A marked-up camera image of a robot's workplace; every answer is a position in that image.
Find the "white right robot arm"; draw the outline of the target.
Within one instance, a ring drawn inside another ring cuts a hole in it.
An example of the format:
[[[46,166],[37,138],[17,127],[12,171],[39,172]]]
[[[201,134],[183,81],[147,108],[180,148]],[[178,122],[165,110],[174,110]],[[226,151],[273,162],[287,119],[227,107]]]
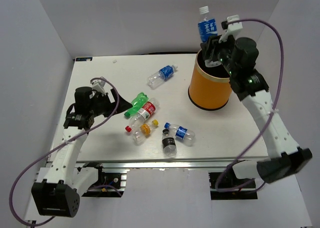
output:
[[[237,160],[227,170],[227,184],[238,187],[244,179],[256,178],[273,183],[300,172],[312,159],[312,153],[292,138],[276,111],[269,86],[255,68],[259,55],[256,42],[233,36],[220,42],[220,38],[211,36],[201,43],[202,57],[222,64],[231,89],[251,114],[268,153],[268,158],[261,161]]]

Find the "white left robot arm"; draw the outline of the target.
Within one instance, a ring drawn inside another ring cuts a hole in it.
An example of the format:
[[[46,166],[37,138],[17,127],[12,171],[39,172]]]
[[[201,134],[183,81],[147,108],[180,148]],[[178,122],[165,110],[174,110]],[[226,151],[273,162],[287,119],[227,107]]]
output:
[[[92,185],[104,185],[106,175],[101,172],[99,163],[76,169],[76,162],[95,117],[112,117],[132,107],[114,89],[111,94],[114,102],[103,88],[76,88],[75,102],[67,109],[63,124],[63,148],[56,152],[43,180],[31,188],[40,215],[74,217],[79,210],[80,197]]]

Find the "clear Pepsi bottle blue cap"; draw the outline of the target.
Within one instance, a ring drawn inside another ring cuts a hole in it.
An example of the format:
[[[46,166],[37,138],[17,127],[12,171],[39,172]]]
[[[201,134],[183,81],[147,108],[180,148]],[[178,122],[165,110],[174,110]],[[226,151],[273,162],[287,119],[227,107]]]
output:
[[[186,146],[193,146],[196,140],[196,135],[192,130],[184,128],[180,125],[167,122],[164,124],[164,128],[168,129],[170,134],[174,138],[176,138]]]

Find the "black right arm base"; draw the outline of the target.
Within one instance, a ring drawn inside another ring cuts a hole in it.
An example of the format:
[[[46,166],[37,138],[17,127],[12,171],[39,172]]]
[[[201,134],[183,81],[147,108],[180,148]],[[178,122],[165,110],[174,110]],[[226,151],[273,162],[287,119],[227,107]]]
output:
[[[216,181],[219,175],[224,171],[225,167],[210,167],[208,170],[210,198],[211,200],[256,200],[258,199],[255,189],[258,187],[255,181],[251,181],[243,188],[236,188],[228,192],[218,192],[215,189]],[[229,171],[219,183],[218,188],[232,188],[240,186],[243,183],[250,181],[250,179],[238,179],[232,171]]]

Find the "clear bottle orange label yellow cap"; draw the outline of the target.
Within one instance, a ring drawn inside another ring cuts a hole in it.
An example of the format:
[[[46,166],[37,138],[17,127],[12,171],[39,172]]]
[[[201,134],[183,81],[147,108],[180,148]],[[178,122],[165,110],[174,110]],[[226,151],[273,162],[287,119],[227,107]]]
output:
[[[133,134],[135,144],[141,145],[159,126],[159,122],[154,119],[142,124]]]

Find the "clear bottle black label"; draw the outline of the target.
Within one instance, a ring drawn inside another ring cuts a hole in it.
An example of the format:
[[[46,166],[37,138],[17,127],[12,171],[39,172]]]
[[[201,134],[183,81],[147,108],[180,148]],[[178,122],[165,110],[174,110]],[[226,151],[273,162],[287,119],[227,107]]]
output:
[[[162,147],[163,147],[163,152],[167,156],[173,156],[177,152],[177,146],[175,143],[175,139],[171,135],[170,131],[168,129],[164,129],[162,131]]]

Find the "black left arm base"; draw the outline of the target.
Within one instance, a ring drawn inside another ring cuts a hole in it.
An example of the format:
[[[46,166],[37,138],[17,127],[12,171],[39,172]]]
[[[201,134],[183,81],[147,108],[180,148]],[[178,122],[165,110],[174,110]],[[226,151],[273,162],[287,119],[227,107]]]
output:
[[[88,162],[77,167],[77,174],[85,168],[95,168],[98,170],[98,179],[89,186],[89,189],[82,197],[121,197],[125,186],[122,185],[124,173],[107,172],[101,163]]]

